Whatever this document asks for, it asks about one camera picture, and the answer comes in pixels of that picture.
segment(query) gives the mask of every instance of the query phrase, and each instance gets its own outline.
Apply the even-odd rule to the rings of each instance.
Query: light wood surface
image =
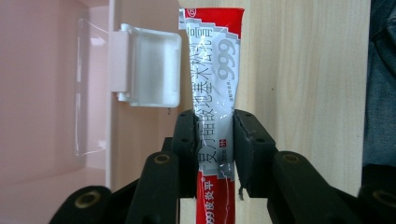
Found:
[[[370,1],[178,2],[181,7],[246,10],[236,108],[258,117],[278,149],[301,153],[332,186],[356,195],[361,183]],[[188,73],[188,52],[182,57]],[[187,96],[191,90],[186,77]],[[180,110],[191,108],[191,98],[183,99]],[[246,198],[236,202],[236,222],[271,223],[265,200]],[[183,203],[193,207],[191,201]],[[182,223],[193,223],[192,212],[182,212],[188,214]]]

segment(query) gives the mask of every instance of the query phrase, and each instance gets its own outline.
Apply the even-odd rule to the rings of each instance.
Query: red toothpaste tube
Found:
[[[190,47],[197,132],[197,224],[235,223],[233,110],[239,78],[242,8],[181,8]]]

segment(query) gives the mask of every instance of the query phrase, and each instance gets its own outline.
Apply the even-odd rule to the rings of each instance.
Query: black plastic part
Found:
[[[79,189],[66,199],[50,223],[106,223],[105,215],[110,197],[111,192],[105,187],[90,186]]]
[[[139,179],[128,184],[122,189],[117,190],[111,195],[107,208],[106,223],[125,223],[125,218],[128,216],[129,207],[131,205],[132,198],[134,197],[134,193],[136,192],[138,183]]]
[[[386,184],[361,187],[359,203],[371,223],[396,223],[396,188]]]
[[[276,142],[254,115],[242,110],[233,114],[233,139],[233,156],[242,188],[250,198],[268,197]]]
[[[363,166],[361,185],[370,184],[388,185],[396,189],[396,167],[377,164]]]
[[[196,194],[198,160],[194,123],[195,116],[191,110],[180,113],[171,144],[171,151],[178,156],[180,198],[193,198]]]
[[[125,223],[178,223],[178,158],[162,151],[145,163]]]
[[[172,142],[173,142],[173,138],[172,137],[165,137],[163,139],[163,149],[162,149],[162,151],[172,151]]]
[[[276,153],[273,173],[295,223],[361,223],[302,155],[289,151]]]
[[[273,182],[267,202],[268,214],[273,224],[296,223],[293,213],[283,197],[278,185]]]

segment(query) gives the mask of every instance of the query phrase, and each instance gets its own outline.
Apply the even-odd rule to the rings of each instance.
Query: toothpaste tube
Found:
[[[242,8],[182,8],[190,47],[193,111],[200,144],[196,223],[235,223],[233,109]]]

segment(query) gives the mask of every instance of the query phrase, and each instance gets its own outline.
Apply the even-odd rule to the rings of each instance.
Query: screw hole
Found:
[[[77,208],[88,208],[98,203],[100,200],[100,193],[97,190],[91,190],[81,194],[75,201]]]
[[[396,208],[396,196],[391,193],[378,189],[373,192],[373,197],[389,207]]]
[[[283,160],[285,160],[288,163],[292,163],[292,164],[300,163],[300,159],[293,154],[285,154],[285,155],[283,155],[282,158],[283,158]]]
[[[154,157],[155,163],[158,163],[158,164],[167,163],[167,162],[169,162],[170,159],[171,158],[168,155],[165,155],[165,154],[161,154],[161,155],[158,155],[158,156]]]

